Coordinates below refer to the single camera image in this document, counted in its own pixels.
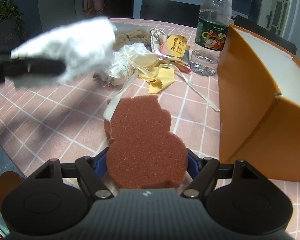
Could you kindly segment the black chair left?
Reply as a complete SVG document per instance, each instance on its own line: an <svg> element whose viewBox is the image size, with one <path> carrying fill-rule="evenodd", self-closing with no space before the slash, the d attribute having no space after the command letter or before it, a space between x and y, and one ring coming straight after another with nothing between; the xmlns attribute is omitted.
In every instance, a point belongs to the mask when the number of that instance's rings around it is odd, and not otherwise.
<svg viewBox="0 0 300 240"><path fill-rule="evenodd" d="M170 0L142 0L140 18L197 28L199 5Z"/></svg>

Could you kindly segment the yellow cleaning cloth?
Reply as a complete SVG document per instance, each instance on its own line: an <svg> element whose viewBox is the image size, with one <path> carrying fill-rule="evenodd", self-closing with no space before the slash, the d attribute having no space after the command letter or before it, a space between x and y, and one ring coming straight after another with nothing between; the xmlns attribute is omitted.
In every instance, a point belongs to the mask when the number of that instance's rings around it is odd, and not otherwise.
<svg viewBox="0 0 300 240"><path fill-rule="evenodd" d="M159 59L155 54L138 56L135 59L138 76L148 83L148 94L157 94L175 82L175 75L185 76L175 65Z"/></svg>

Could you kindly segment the orange storage box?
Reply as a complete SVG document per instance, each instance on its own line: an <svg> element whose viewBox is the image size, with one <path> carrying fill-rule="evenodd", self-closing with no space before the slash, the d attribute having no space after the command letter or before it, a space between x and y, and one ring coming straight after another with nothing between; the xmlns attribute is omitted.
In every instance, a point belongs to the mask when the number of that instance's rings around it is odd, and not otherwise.
<svg viewBox="0 0 300 240"><path fill-rule="evenodd" d="M218 82L220 160L244 159L268 178L300 182L300 60L230 25Z"/></svg>

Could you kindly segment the black chair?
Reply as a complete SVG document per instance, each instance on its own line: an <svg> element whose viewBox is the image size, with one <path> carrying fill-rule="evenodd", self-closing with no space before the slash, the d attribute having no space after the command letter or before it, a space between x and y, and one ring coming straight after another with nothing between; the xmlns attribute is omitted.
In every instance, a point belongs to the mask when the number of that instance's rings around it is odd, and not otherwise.
<svg viewBox="0 0 300 240"><path fill-rule="evenodd" d="M197 28L199 5L170 0L142 0L140 18Z"/></svg>
<svg viewBox="0 0 300 240"><path fill-rule="evenodd" d="M257 35L260 35L271 42L281 46L285 50L289 51L293 55L296 55L296 45L292 42L285 40L284 38L276 35L275 33L270 32L269 30L259 26L258 24L248 20L247 18L237 15L234 19L234 25L247 29Z"/></svg>

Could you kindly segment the black chair right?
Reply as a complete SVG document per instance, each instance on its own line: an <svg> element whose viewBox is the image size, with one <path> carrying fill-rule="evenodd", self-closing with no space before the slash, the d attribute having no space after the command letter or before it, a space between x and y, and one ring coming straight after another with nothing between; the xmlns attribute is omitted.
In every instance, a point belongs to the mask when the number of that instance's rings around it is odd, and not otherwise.
<svg viewBox="0 0 300 240"><path fill-rule="evenodd" d="M275 33L270 32L269 30L259 26L258 24L248 20L247 18L237 15L234 19L234 25L247 29L257 35L260 35L271 42L281 46L285 50L289 51L293 55L296 55L296 45L292 42L285 40L284 38L276 35Z"/></svg>

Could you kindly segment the silver foil pouch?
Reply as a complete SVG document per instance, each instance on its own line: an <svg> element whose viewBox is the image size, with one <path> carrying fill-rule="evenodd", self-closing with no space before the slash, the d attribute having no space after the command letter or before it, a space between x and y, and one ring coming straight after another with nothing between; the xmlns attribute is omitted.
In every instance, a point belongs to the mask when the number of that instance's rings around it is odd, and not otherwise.
<svg viewBox="0 0 300 240"><path fill-rule="evenodd" d="M151 46L151 52L156 52L159 47L166 42L167 35L160 29L153 28L149 31L151 33L150 38L150 46Z"/></svg>

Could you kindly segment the brown plush scrunchie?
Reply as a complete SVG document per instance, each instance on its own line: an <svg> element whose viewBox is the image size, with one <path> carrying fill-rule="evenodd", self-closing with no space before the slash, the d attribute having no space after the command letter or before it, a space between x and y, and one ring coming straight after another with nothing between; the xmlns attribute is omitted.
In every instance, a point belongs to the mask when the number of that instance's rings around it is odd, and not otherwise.
<svg viewBox="0 0 300 240"><path fill-rule="evenodd" d="M124 34L116 34L113 49L119 51L125 44L131 45L135 43L143 43L143 45L150 50L151 33L143 29L136 29Z"/></svg>

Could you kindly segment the potted green plant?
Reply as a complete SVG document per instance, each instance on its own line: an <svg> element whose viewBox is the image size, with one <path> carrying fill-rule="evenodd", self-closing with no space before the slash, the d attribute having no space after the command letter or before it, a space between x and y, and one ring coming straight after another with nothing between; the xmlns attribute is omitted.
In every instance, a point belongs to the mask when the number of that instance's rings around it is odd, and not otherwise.
<svg viewBox="0 0 300 240"><path fill-rule="evenodd" d="M25 41L25 23L23 21L23 13L19 11L19 7L14 0L0 0L0 22L12 19L13 29L16 31L21 42Z"/></svg>

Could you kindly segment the Deeyeo yellow wipe packet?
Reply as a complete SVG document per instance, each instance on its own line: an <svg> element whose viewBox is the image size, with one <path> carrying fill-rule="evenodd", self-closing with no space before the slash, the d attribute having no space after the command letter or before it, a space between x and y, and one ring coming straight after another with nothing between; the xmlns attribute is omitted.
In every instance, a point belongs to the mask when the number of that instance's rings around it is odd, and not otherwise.
<svg viewBox="0 0 300 240"><path fill-rule="evenodd" d="M159 46L154 51L159 59L175 65L181 72L190 73L190 46L182 35L159 35Z"/></svg>

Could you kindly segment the red-brown shaped sponge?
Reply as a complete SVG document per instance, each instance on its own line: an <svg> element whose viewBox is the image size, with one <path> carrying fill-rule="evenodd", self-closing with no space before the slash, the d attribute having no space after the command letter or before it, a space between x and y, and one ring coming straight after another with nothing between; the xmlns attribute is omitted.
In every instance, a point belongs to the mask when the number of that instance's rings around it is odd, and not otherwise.
<svg viewBox="0 0 300 240"><path fill-rule="evenodd" d="M178 188L188 166L183 141L156 95L122 98L104 122L108 174L118 189Z"/></svg>

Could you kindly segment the white glass-pane door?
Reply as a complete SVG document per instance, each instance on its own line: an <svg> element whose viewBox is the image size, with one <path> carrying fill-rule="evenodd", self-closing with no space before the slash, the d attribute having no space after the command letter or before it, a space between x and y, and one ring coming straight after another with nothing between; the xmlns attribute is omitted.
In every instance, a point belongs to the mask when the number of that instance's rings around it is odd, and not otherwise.
<svg viewBox="0 0 300 240"><path fill-rule="evenodd" d="M257 24L290 40L299 0L261 0Z"/></svg>

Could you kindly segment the clear plastic water bottle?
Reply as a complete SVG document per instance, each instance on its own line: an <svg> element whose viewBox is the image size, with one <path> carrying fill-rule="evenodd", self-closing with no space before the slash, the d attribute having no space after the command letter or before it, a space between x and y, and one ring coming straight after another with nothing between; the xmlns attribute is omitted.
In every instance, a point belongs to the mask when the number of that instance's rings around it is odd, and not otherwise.
<svg viewBox="0 0 300 240"><path fill-rule="evenodd" d="M217 72L232 17L232 0L202 0L190 58L191 70L202 76Z"/></svg>

